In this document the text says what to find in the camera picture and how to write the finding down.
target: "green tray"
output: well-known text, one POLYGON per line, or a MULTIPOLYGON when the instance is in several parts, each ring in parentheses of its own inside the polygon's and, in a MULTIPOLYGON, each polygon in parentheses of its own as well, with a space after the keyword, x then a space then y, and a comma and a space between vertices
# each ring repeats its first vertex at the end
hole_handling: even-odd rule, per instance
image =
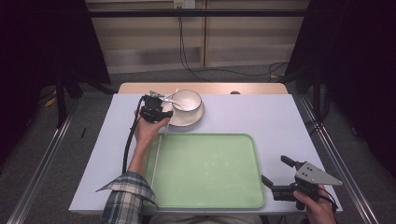
POLYGON ((159 134, 146 179, 162 208, 260 208, 265 194, 253 139, 242 133, 159 134))

